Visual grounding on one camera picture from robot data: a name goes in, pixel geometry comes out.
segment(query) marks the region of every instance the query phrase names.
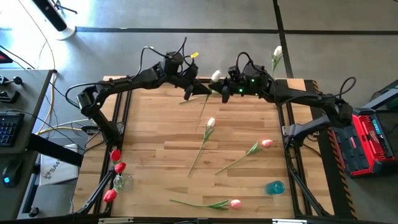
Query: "small blue object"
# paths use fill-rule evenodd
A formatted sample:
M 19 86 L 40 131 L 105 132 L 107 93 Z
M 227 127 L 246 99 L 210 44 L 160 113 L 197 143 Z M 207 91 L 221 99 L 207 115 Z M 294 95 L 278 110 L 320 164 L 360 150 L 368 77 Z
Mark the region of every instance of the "small blue object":
M 285 185 L 281 181 L 273 181 L 266 185 L 266 193 L 269 195 L 281 194 L 285 191 Z

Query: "gray floor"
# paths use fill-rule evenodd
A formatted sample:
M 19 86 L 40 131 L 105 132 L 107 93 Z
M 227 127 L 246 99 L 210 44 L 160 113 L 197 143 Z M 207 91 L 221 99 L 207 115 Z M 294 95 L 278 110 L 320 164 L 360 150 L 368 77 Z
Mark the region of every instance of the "gray floor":
M 277 29 L 272 0 L 63 0 L 62 4 L 78 11 L 77 15 L 65 11 L 64 18 L 83 27 Z M 393 0 L 279 0 L 279 6 L 285 29 L 398 30 L 398 2 Z M 52 68 L 47 46 L 39 60 L 45 41 L 18 2 L 0 8 L 0 27 L 13 28 L 0 30 L 0 44 L 40 68 Z M 9 19 L 17 12 L 18 21 Z M 201 76 L 215 70 L 226 72 L 243 50 L 270 69 L 269 52 L 280 45 L 277 34 L 78 32 L 66 41 L 49 40 L 59 71 L 57 87 L 65 92 L 71 85 L 95 82 L 104 75 L 135 74 L 143 46 L 161 52 L 175 50 L 185 36 L 186 52 L 200 54 L 197 64 Z M 295 78 L 317 80 L 322 91 L 337 93 L 345 78 L 355 76 L 356 86 L 344 96 L 353 106 L 364 105 L 372 93 L 398 77 L 396 35 L 286 35 L 286 40 Z M 146 52 L 143 67 L 158 60 L 159 56 Z M 283 62 L 274 76 L 286 77 Z M 84 118 L 60 95 L 55 96 L 59 123 Z M 45 102 L 41 117 L 48 108 Z M 396 223 L 398 193 L 392 188 L 380 190 L 380 183 L 396 186 L 397 182 L 396 176 L 351 180 L 349 187 L 359 218 Z M 46 204 L 40 192 L 61 192 L 63 196 Z M 68 212 L 72 192 L 73 184 L 42 189 L 35 203 L 43 207 L 45 216 L 61 215 Z

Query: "wooden table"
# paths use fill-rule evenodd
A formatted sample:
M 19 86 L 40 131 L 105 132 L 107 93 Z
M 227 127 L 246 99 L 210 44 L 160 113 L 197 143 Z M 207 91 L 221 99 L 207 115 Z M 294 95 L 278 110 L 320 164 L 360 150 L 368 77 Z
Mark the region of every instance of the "wooden table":
M 291 88 L 305 89 L 302 79 L 287 81 Z M 205 97 L 181 105 L 182 96 L 183 90 L 168 84 L 156 90 L 133 91 L 123 161 L 127 164 L 125 173 L 133 176 L 134 183 L 131 190 L 121 192 L 114 201 L 112 217 L 293 218 L 276 106 L 254 96 L 232 96 L 227 104 L 222 104 L 220 95 L 213 94 L 200 116 Z M 108 119 L 112 117 L 115 99 L 110 96 L 102 108 Z M 312 119 L 309 107 L 292 107 L 296 123 Z M 187 177 L 211 117 L 216 119 L 215 131 Z M 274 144 L 214 175 L 263 139 L 272 139 Z M 100 141 L 101 137 L 97 137 L 88 147 Z M 318 150 L 317 143 L 305 143 Z M 73 199 L 75 208 L 80 208 L 98 185 L 104 149 L 105 145 L 101 145 L 85 154 Z M 309 189 L 324 209 L 333 213 L 321 158 L 305 147 L 301 152 Z M 285 192 L 266 195 L 264 186 L 275 180 L 285 184 Z M 302 193 L 298 187 L 297 190 L 303 210 Z M 240 199 L 243 206 L 219 211 L 169 199 L 197 205 Z

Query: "keyboard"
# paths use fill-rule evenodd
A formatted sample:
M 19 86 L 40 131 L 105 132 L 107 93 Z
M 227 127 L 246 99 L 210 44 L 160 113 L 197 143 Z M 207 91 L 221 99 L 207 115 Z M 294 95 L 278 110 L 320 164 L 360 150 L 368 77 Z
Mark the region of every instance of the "keyboard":
M 12 147 L 21 130 L 25 114 L 0 112 L 0 147 Z

